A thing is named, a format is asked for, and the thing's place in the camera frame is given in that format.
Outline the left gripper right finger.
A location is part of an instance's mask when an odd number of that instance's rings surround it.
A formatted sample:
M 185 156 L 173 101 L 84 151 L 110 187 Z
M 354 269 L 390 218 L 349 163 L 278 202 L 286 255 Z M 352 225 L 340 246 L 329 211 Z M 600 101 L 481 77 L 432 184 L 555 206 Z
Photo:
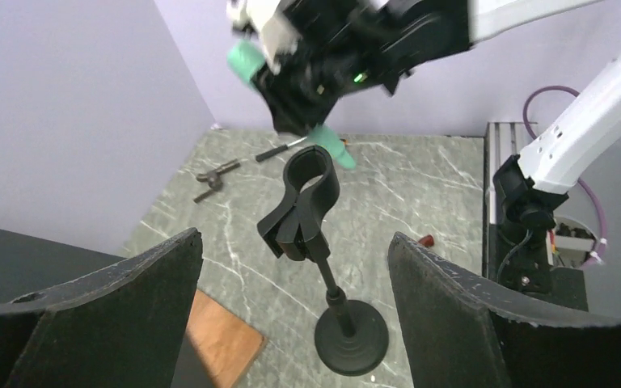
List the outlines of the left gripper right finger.
M 621 387 L 621 318 L 507 289 L 395 233 L 387 264 L 416 387 Z

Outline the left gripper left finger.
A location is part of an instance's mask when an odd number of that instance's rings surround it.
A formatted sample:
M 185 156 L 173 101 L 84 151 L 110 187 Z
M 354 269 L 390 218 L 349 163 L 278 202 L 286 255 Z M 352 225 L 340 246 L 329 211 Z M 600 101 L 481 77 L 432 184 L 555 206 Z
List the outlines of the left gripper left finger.
M 188 228 L 0 303 L 0 387 L 169 387 L 203 263 Z

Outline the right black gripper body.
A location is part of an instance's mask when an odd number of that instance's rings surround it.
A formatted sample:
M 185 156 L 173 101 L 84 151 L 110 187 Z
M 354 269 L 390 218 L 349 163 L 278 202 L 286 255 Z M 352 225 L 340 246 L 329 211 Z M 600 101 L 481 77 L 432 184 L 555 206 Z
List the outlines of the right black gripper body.
M 332 109 L 375 86 L 394 94 L 403 70 L 384 51 L 412 21 L 411 8 L 410 1 L 292 1 L 283 13 L 301 39 L 295 53 L 278 57 L 276 79 L 289 78 L 306 99 L 333 102 Z

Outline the teal green microphone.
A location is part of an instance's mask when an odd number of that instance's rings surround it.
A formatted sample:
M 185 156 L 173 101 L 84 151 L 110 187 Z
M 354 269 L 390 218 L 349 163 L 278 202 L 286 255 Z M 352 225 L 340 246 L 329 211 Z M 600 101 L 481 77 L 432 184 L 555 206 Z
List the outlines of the teal green microphone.
M 325 124 L 333 102 L 310 101 L 294 89 L 289 78 L 276 79 L 264 54 L 249 40 L 235 43 L 226 55 L 226 63 L 264 101 L 276 133 L 304 137 L 323 147 L 341 167 L 356 167 L 340 136 Z

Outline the black round base mic stand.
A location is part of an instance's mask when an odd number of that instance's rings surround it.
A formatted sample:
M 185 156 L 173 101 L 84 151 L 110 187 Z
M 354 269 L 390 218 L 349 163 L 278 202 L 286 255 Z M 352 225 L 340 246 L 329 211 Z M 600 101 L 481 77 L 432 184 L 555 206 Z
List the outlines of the black round base mic stand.
M 308 146 L 294 154 L 282 172 L 284 194 L 257 224 L 260 237 L 276 257 L 314 263 L 326 286 L 327 309 L 315 324 L 315 350 L 334 373 L 356 377 L 374 370 L 387 354 L 385 319 L 371 304 L 349 300 L 328 264 L 330 247 L 322 223 L 340 196 L 331 155 Z

